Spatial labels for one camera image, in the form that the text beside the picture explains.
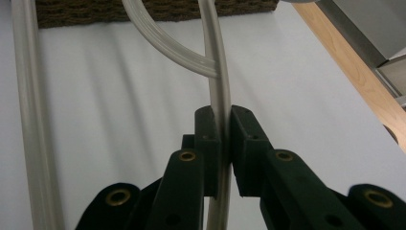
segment white plastic tube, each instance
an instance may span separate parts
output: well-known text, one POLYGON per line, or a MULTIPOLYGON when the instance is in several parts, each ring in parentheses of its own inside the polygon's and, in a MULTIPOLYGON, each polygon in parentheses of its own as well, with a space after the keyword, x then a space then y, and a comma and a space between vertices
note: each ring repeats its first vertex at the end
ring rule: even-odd
POLYGON ((155 24, 141 0, 123 0, 123 5, 138 31, 163 55, 197 74, 208 78, 217 77, 214 61, 189 50, 170 37, 155 24))
POLYGON ((35 2, 12 0, 15 63, 34 230, 64 229, 38 51, 35 2))
POLYGON ((207 229, 223 230, 227 229, 230 199, 230 85, 214 0, 199 0, 198 2, 205 38, 205 57, 188 50, 159 28, 141 0, 123 0, 129 18, 149 43, 174 62, 195 73, 209 77, 211 106, 223 146, 218 194, 210 200, 207 229))

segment black plastic part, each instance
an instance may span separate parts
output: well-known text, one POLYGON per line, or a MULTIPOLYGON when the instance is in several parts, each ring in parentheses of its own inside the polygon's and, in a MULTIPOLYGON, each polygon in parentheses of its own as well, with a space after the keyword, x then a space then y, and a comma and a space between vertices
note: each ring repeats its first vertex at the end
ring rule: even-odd
POLYGON ((194 149, 169 160, 152 205, 146 230, 200 230, 203 226, 204 159, 194 149))
POLYGON ((134 207, 131 223, 128 227, 128 230, 145 229, 147 220, 149 218, 149 213, 152 208, 152 203, 156 197, 160 184, 161 179, 158 179, 141 191, 139 201, 134 207))
POLYGON ((118 183, 108 186, 87 207, 76 229, 128 229, 139 196, 140 190, 134 185, 118 183))
POLYGON ((183 135, 181 149, 194 149, 194 135, 193 134, 183 135))
POLYGON ((264 182, 263 186, 259 207, 267 229, 289 229, 289 216, 284 211, 274 189, 267 181, 264 182))
POLYGON ((216 131, 214 114, 210 106, 199 108, 194 113, 194 149, 204 156, 204 195, 216 196, 221 139, 216 131))
POLYGON ((355 185, 347 201, 349 209, 368 229, 406 229, 406 203, 385 189, 355 185))
MULTIPOLYGON (((265 203, 262 206, 266 208, 261 210, 263 212, 273 209, 273 204, 266 200, 276 196, 272 199, 280 202, 281 212, 288 216, 288 229, 364 229, 335 194, 294 152, 270 150, 262 161, 262 167, 272 194, 263 197, 265 203)), ((263 215, 266 217, 273 213, 267 211, 263 215)), ((274 225, 284 226, 284 223, 278 223, 277 218, 269 219, 276 220, 272 223, 274 225)))
POLYGON ((260 196, 264 173, 261 158, 272 149, 254 114, 240 106, 232 106, 231 153, 234 174, 241 196, 260 196))

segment wooden board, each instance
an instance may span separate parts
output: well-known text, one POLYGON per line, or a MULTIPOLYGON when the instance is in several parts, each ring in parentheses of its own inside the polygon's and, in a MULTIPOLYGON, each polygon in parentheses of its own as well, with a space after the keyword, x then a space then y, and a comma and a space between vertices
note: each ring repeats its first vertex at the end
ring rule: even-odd
POLYGON ((315 3, 293 4, 373 113, 406 152, 406 113, 315 3))

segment white backdrop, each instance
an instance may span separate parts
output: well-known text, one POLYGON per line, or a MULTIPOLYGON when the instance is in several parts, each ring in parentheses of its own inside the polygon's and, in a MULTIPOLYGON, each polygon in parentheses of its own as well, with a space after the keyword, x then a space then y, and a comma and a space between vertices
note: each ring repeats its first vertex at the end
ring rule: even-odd
MULTIPOLYGON (((9 2, 1 2, 10 14, 9 2)), ((28 229, 10 19, 3 13, 0 19, 0 35, 7 33, 5 40, 0 36, 6 62, 0 63, 0 93, 11 95, 0 101, 1 135, 12 140, 0 140, 7 150, 0 155, 6 195, 0 229, 28 229), (13 109, 8 120, 3 107, 13 109)), ((200 24, 159 23, 203 54, 200 24)), ((372 183, 406 199, 405 154, 290 4, 280 3, 274 13, 221 18, 220 25, 232 102, 256 114, 275 148, 297 152, 338 192, 372 183)), ((163 174, 182 135, 193 133, 194 111, 209 104, 208 84, 155 51, 131 23, 47 29, 40 40, 63 211, 67 229, 74 229, 104 187, 128 182, 144 188, 163 174)), ((229 228, 265 229, 259 201, 239 198, 235 185, 229 228)))

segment woven basket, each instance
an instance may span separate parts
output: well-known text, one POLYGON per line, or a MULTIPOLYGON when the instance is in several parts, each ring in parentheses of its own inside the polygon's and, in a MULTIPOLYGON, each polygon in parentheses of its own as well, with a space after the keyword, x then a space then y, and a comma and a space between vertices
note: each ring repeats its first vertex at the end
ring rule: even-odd
MULTIPOLYGON (((121 0, 35 0, 39 28, 128 21, 121 0)), ((279 0, 217 0, 219 16, 270 12, 279 0)), ((197 0, 144 0, 156 21, 181 21, 200 17, 197 0)))

